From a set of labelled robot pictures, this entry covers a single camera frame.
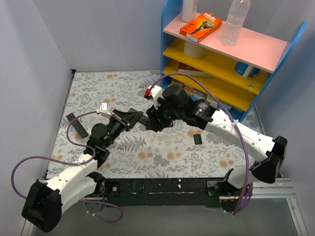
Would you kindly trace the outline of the black remote control body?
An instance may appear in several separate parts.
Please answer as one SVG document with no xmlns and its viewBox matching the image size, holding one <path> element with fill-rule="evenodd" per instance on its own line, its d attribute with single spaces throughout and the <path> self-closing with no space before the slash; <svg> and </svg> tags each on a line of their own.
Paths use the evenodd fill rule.
<svg viewBox="0 0 315 236">
<path fill-rule="evenodd" d="M 142 124 L 143 126 L 145 126 L 145 127 L 149 127 L 150 126 L 150 119 L 147 117 L 147 116 L 145 116 L 145 115 L 142 115 L 139 119 L 138 119 L 138 122 L 140 123 L 140 124 Z"/>
</svg>

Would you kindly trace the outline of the small black battery door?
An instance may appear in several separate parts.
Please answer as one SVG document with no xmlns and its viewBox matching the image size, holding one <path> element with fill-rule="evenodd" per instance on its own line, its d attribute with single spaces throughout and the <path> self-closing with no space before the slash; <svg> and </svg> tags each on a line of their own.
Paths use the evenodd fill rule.
<svg viewBox="0 0 315 236">
<path fill-rule="evenodd" d="M 202 144 L 202 137 L 200 134 L 194 134 L 193 138 L 194 138 L 195 145 L 201 145 Z"/>
</svg>

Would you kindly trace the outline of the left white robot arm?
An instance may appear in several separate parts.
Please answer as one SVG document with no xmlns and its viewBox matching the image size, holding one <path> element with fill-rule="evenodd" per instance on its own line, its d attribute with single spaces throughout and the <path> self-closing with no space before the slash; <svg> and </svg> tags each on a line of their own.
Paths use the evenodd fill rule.
<svg viewBox="0 0 315 236">
<path fill-rule="evenodd" d="M 91 129 L 87 147 L 78 163 L 45 182 L 36 181 L 27 195 L 22 216 L 47 233 L 53 230 L 62 214 L 86 195 L 101 196 L 105 190 L 104 177 L 96 170 L 110 154 L 107 149 L 123 131 L 131 130 L 143 112 L 101 111 L 109 118 L 107 125 L 95 124 Z"/>
</svg>

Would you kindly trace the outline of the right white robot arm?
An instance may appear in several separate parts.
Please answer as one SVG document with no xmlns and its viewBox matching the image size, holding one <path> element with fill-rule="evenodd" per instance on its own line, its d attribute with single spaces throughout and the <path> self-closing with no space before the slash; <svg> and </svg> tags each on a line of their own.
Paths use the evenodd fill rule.
<svg viewBox="0 0 315 236">
<path fill-rule="evenodd" d="M 229 171 L 224 179 L 222 188 L 227 195 L 236 194 L 244 184 L 251 182 L 275 182 L 285 158 L 286 138 L 265 136 L 236 120 L 232 121 L 222 109 L 214 108 L 206 99 L 193 101 L 177 85 L 166 89 L 149 86 L 145 97 L 153 100 L 152 107 L 147 110 L 151 130 L 158 132 L 172 121 L 182 120 L 247 151 L 251 158 L 245 165 Z"/>
</svg>

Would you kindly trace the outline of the floral table mat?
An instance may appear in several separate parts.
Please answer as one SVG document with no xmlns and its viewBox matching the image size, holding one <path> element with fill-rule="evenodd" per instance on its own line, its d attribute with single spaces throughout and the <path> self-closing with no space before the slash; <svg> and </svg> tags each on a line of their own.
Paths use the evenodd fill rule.
<svg viewBox="0 0 315 236">
<path fill-rule="evenodd" d="M 92 114 L 101 102 L 106 102 L 110 110 L 133 108 L 145 112 L 151 106 L 143 97 L 145 89 L 159 77 L 158 70 L 76 72 L 64 114 L 80 116 L 80 122 L 90 131 L 93 125 L 108 122 Z M 201 135 L 201 145 L 195 145 L 194 134 Z M 158 133 L 136 124 L 109 150 L 109 157 L 98 169 L 106 178 L 223 177 L 229 169 L 245 163 L 242 149 L 181 121 Z"/>
</svg>

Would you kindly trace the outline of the black battery cover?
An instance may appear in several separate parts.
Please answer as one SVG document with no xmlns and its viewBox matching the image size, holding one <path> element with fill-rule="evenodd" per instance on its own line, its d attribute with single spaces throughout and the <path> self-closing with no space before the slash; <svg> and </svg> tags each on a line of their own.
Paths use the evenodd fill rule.
<svg viewBox="0 0 315 236">
<path fill-rule="evenodd" d="M 88 137 L 88 135 L 89 135 L 88 132 L 85 130 L 83 125 L 80 123 L 80 121 L 78 119 L 76 119 L 76 116 L 73 113 L 66 115 L 66 118 L 70 122 L 74 120 L 74 122 L 72 123 L 72 126 L 77 131 L 78 135 L 82 139 Z"/>
</svg>

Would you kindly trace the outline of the red white book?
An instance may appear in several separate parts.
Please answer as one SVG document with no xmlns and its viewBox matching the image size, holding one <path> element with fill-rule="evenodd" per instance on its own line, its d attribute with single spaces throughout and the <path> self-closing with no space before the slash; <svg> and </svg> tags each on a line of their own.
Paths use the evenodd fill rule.
<svg viewBox="0 0 315 236">
<path fill-rule="evenodd" d="M 179 73 L 183 73 L 183 74 L 187 74 L 190 76 L 197 76 L 197 77 L 204 77 L 204 78 L 213 78 L 213 75 L 210 75 L 206 72 L 203 72 L 199 69 L 196 69 L 192 66 L 189 66 L 187 64 L 184 64 L 182 62 L 179 63 L 178 65 L 178 72 Z"/>
</svg>

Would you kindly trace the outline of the light blue tissue pack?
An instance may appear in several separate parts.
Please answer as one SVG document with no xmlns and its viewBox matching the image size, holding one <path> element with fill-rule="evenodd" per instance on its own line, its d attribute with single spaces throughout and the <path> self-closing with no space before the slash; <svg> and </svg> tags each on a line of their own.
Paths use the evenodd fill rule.
<svg viewBox="0 0 315 236">
<path fill-rule="evenodd" d="M 226 105 L 226 104 L 224 104 L 223 106 L 224 106 L 224 107 L 225 107 L 228 111 L 230 111 L 230 110 L 231 110 L 231 108 L 232 108 L 232 106 L 231 106 L 231 105 L 228 105 L 228 104 L 227 104 L 227 105 Z"/>
</svg>

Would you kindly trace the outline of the white paper roll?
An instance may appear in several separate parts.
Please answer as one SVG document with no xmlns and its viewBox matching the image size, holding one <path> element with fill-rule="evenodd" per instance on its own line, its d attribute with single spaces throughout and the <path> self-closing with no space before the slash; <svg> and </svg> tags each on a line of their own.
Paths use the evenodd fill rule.
<svg viewBox="0 0 315 236">
<path fill-rule="evenodd" d="M 206 49 L 192 42 L 185 41 L 184 54 L 191 59 L 202 59 L 206 55 Z"/>
</svg>

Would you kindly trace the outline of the blue shelf unit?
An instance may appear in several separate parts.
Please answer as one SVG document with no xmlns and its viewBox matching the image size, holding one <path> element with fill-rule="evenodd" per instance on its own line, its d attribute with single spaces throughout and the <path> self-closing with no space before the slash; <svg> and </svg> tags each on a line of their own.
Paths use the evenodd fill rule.
<svg viewBox="0 0 315 236">
<path fill-rule="evenodd" d="M 172 79 L 183 82 L 195 89 L 203 90 L 196 82 L 176 75 L 180 62 L 206 72 L 214 77 L 197 77 L 219 100 L 232 106 L 230 112 L 234 119 L 242 121 L 254 107 L 259 97 L 280 71 L 301 39 L 308 22 L 303 21 L 288 42 L 243 28 L 234 45 L 221 42 L 223 28 L 219 28 L 198 43 L 206 49 L 202 59 L 191 59 L 184 54 L 184 43 L 188 38 L 180 35 L 183 2 L 167 0 L 161 14 L 161 81 L 166 88 Z M 235 71 L 235 64 L 244 62 L 260 71 L 257 76 L 245 78 Z"/>
</svg>

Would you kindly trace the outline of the orange razor box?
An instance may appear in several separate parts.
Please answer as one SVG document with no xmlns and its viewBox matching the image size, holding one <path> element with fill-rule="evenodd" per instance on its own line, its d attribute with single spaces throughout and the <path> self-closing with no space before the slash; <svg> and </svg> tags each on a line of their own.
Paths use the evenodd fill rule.
<svg viewBox="0 0 315 236">
<path fill-rule="evenodd" d="M 183 27 L 180 28 L 180 35 L 198 43 L 209 34 L 221 27 L 223 20 L 213 13 L 204 12 Z"/>
</svg>

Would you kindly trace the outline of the white bottle on shelf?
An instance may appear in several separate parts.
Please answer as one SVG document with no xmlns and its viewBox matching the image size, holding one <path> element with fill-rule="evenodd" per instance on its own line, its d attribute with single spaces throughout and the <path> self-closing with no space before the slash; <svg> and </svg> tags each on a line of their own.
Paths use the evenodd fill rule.
<svg viewBox="0 0 315 236">
<path fill-rule="evenodd" d="M 195 18 L 198 0 L 183 0 L 181 21 L 190 22 Z"/>
</svg>

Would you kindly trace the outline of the clear plastic bottle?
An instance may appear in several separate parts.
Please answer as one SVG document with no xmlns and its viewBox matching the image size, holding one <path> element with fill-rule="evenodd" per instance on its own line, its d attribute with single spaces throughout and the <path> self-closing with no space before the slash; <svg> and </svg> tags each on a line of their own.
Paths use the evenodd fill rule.
<svg viewBox="0 0 315 236">
<path fill-rule="evenodd" d="M 250 5 L 250 0 L 234 0 L 232 2 L 221 36 L 223 44 L 233 45 L 237 42 Z"/>
</svg>

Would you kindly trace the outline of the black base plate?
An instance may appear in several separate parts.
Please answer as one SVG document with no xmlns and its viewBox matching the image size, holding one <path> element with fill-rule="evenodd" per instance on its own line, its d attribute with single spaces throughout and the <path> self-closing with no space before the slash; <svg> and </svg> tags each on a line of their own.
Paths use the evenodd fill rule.
<svg viewBox="0 0 315 236">
<path fill-rule="evenodd" d="M 106 178 L 103 191 L 88 194 L 119 207 L 220 207 L 220 197 L 234 197 L 239 189 L 222 178 Z"/>
</svg>

